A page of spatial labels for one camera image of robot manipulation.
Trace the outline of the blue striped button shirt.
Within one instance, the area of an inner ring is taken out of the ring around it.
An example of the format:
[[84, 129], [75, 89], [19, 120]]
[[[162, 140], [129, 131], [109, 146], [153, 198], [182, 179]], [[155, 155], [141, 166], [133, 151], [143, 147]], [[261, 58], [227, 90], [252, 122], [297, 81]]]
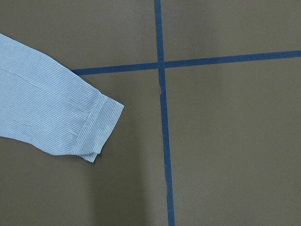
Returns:
[[124, 106], [46, 54], [0, 37], [0, 135], [93, 162]]

